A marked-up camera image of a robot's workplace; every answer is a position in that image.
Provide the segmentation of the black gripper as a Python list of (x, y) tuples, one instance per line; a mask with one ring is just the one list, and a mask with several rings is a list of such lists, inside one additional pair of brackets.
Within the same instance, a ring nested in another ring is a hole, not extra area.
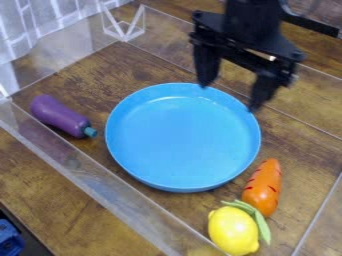
[(197, 83), (208, 86), (225, 59), (256, 73), (248, 111), (256, 112), (291, 77), (303, 52), (280, 32), (283, 0), (227, 0), (224, 13), (193, 11), (193, 64)]

